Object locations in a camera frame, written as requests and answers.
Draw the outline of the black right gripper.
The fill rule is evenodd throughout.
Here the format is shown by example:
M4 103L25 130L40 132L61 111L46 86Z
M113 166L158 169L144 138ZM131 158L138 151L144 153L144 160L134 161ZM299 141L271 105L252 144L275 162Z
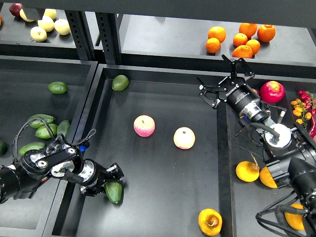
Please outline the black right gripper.
M229 63L230 75L216 86L206 85L199 77L199 97L211 108L217 109L221 101L238 116L255 116L260 113L260 97L245 82L254 78L255 74L249 64L243 59L229 59L222 54L222 59Z

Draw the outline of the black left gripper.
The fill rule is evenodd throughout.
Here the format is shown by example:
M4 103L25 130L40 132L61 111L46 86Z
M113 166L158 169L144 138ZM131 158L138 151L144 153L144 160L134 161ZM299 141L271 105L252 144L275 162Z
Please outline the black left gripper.
M109 182L120 182L124 177L121 167L114 162L110 167L104 168L96 162L92 162L92 174L85 181L85 186L80 186L81 195L95 197L98 194L105 194L104 185Z

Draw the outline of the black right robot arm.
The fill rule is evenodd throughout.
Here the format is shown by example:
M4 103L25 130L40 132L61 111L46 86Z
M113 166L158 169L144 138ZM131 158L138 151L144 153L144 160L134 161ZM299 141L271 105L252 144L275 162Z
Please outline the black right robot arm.
M305 235L316 235L316 143L299 123L287 127L281 123L286 112L283 108L278 120L271 118L269 105L246 82L254 77L248 63L234 61L222 55L230 64L230 75L217 85L200 83L199 96L210 107L217 109L225 103L239 117L243 128L254 129L263 147L263 162L278 188L290 186L295 200L302 208L283 204L283 197L256 214L260 226L282 237L300 237L287 223L285 214L301 215Z

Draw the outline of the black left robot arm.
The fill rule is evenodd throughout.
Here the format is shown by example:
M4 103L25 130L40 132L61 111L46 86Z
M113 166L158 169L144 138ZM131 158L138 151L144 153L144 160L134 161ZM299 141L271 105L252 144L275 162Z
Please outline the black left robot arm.
M0 168L0 201L10 198L32 198L36 191L50 178L78 184L80 193L94 197L105 192L104 184L118 182L124 177L117 163L104 168L92 159L83 159L86 142L71 145L57 141L46 148L35 149L25 154L10 166Z

